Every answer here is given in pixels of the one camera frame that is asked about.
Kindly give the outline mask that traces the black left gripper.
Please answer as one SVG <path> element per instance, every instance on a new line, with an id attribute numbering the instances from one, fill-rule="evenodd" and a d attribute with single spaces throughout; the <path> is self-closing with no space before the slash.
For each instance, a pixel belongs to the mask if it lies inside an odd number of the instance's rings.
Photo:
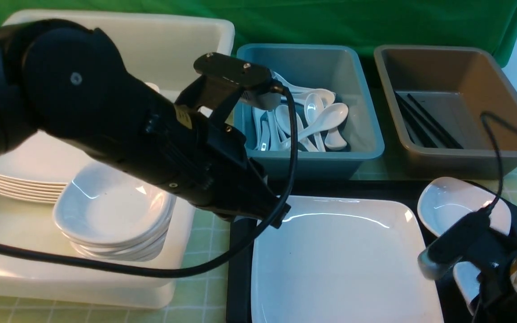
<path id="1" fill-rule="evenodd" d="M 186 108 L 151 110 L 142 133 L 149 155 L 142 180 L 228 221 L 274 215 L 271 226 L 279 228 L 289 204 L 267 186 L 240 132 L 226 129 Z"/>

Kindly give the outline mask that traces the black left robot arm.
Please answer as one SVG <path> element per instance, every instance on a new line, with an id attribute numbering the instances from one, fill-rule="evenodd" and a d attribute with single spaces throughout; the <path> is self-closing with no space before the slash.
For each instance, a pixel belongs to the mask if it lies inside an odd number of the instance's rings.
<path id="1" fill-rule="evenodd" d="M 240 99 L 279 92 L 270 71 L 211 52 L 172 102 L 132 76 L 99 28 L 68 20 L 0 27 L 0 155 L 41 130 L 226 221 L 279 228 L 290 210 L 226 118 Z"/>

